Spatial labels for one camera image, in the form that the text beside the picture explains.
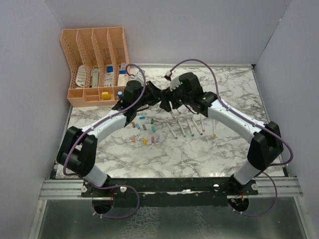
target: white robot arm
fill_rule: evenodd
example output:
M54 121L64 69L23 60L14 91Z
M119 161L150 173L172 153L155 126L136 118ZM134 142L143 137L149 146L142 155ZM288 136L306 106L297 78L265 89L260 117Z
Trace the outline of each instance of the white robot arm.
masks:
M240 117L225 108L212 92L203 92L198 78L193 73L185 73L179 76L180 85L170 89L160 90L151 82L147 82L145 93L139 103L124 114L117 115L106 120L99 126L93 128L87 133L87 136L81 141L81 150L76 149L68 162L67 168L82 176L91 183L102 186L108 178L108 175L102 172L95 165L95 156L97 145L114 131L125 127L136 116L138 109L145 105L155 105L160 102L160 107L167 112L178 109L182 105L192 107L194 111L204 116L216 119L225 124L239 135L241 135L249 144L249 152L246 161L230 178L230 185L234 191L240 191L240 188L246 185L253 177L264 171L283 151L283 145L275 137L264 130L255 127L256 124L264 125L267 129L280 136L279 127L274 122L265 124L261 121L250 118L242 112L234 109L236 113L250 119L254 124L249 124ZM131 80L124 90L124 97L113 107L110 115L129 106L137 99L142 90L139 81ZM71 146L74 144L78 135L91 128L97 122L78 129L71 127L68 129L61 148L57 156L57 162L64 164Z

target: organizer compartment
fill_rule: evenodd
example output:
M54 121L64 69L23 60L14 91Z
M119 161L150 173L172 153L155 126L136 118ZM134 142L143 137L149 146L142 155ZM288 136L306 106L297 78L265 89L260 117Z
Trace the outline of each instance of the organizer compartment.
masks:
M61 34L61 44L71 71L67 99L74 107L115 105L118 91L119 66L129 63L123 27L67 29ZM84 88L76 84L79 66L84 65ZM113 66L113 86L104 87L106 67ZM92 70L99 68L98 87L92 88ZM102 93L109 92L111 99L103 100Z

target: marble surface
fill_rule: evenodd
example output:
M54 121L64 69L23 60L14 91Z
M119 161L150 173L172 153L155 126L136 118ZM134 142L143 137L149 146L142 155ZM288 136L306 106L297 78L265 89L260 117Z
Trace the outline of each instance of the marble surface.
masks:
M164 89L169 82L163 78L167 68L143 68L147 80ZM215 90L211 73L205 68L178 68L175 74L193 72L200 80L204 91ZM260 95L249 68L217 68L214 69L218 80L221 97L232 107L261 121L267 121ZM108 113L111 107L74 108L69 127L78 128L91 124ZM182 136L176 119L159 108L159 105L138 113L133 120L141 129L128 125L120 129L98 145L96 164L111 177L218 177L230 176L245 161L249 144L236 132L216 122L216 137L212 133L212 120L204 119L205 133L199 135L195 127L192 137L186 119L194 118L200 126L200 118L193 115L183 106L181 114L173 111L181 121L186 133ZM151 129L151 118L154 118L156 132ZM168 122L178 139L169 131ZM136 142L131 142L132 135ZM271 176L283 176L280 166L266 170ZM62 166L59 165L56 178L65 178Z

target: small vial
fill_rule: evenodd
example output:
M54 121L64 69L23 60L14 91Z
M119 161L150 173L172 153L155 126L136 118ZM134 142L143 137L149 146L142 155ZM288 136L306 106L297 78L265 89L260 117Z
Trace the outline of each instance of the small vial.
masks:
M167 122L166 122L166 125L167 125L167 127L169 128L171 134L174 136L174 138L177 139L177 135L176 135L176 133L174 132L174 130L170 127L170 125L169 125Z
M192 127L191 127L191 125L190 125L190 122L189 122L189 120L188 119L186 119L187 120L187 124L188 124L188 127L189 127L189 131L190 131L190 134L191 134L191 136L195 136L195 134L194 134L194 132L193 132L193 129L192 129Z
M213 136L216 137L216 125L215 125L214 119L213 119Z
M204 126L203 115L200 115L200 124L201 124L201 129L203 130L203 132L205 132L205 126Z
M198 127L196 121L194 119L191 119L193 121L193 124L195 126L195 128L197 129L197 131L199 132L200 135L203 135L203 132L200 130L200 128Z
M181 125L181 122L179 121L179 119L177 120L177 122L179 124L180 129L181 129L181 132L183 133L183 137L186 138L185 131L184 131L183 126Z
M169 112L170 113L170 116L174 119L175 118L175 115L173 113L173 111Z
M118 97L119 97L119 99L123 98L123 93L122 93L122 91L119 91L119 92L118 92Z

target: gray wall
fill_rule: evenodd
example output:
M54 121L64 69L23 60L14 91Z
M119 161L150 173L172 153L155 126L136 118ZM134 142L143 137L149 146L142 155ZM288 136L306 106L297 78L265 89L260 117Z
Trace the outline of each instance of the gray wall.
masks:
M0 8L0 238L27 238L61 139L69 70L42 0Z
M294 149L289 171L298 175L314 225L319 225L318 10L317 0L293 0L256 66L270 118ZM284 156L288 159L287 150Z
M255 64L290 0L47 0L67 28L124 26L135 63Z

